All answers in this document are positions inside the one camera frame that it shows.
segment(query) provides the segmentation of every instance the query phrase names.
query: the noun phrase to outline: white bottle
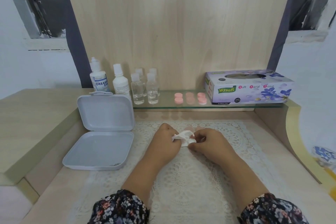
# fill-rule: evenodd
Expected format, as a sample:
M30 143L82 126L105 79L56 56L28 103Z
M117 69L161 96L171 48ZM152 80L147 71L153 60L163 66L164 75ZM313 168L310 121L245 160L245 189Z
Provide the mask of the white bottle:
M135 72L140 75L140 81L143 83L143 96L145 97L147 95L146 78L144 77L144 74L142 73L142 68L136 68Z
M155 74L154 73L148 73L147 74L147 97L148 97L148 103L150 104L156 104L159 102L158 98L158 90L159 85L155 81Z
M145 102L144 99L144 84L140 81L140 75L138 73L131 74L132 82L132 94L133 101L136 105L141 105Z
M157 95L159 96L160 95L160 82L159 82L159 77L158 77L158 73L157 73L157 70L156 68L152 67L149 69L149 73L153 73L155 74L155 80L157 82Z
M129 94L128 80L126 77L123 76L124 74L123 74L123 70L121 69L121 65L114 64L113 69L114 69L114 75L115 75L115 78L113 80L113 87L114 87L115 93L117 95L123 94L131 100L131 95Z
M106 73L105 71L102 71L99 60L96 60L94 57L92 57L90 67L92 70L92 73L90 73L90 78L94 90L110 92L109 84L106 78Z

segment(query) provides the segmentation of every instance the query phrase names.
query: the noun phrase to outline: person's left hand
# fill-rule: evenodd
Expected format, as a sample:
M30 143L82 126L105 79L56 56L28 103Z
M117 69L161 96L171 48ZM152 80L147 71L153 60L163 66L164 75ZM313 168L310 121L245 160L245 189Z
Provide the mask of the person's left hand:
M163 123L154 134L143 158L160 169L164 167L175 158L181 148L181 140L171 139L175 134L178 132L174 128Z

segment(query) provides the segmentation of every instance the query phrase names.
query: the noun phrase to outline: tissue box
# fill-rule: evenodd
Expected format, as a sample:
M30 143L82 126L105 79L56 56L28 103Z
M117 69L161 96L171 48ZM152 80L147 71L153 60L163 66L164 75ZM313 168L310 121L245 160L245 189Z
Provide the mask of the tissue box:
M213 105L284 103L293 81L271 70L207 72L204 87Z

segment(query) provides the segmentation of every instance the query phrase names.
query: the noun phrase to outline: open plastic case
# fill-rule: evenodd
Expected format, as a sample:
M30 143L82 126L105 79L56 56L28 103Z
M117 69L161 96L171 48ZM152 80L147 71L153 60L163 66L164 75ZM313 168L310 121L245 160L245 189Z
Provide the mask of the open plastic case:
M93 92L77 100L82 135L63 158L63 165L77 170L117 170L131 149L135 119L132 102L124 95Z

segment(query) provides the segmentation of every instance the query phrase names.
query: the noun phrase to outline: black floral sleeve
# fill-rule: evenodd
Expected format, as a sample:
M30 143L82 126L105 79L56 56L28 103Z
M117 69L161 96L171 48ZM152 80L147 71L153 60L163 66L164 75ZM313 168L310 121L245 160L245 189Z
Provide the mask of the black floral sleeve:
M149 210L132 192L121 189L93 206L88 224L148 223Z
M255 198L241 213L239 223L309 224L293 203L267 193Z
M267 193L254 199L238 217L243 224L309 224L301 210L289 201ZM149 210L132 192L119 190L93 206L88 224L148 223Z

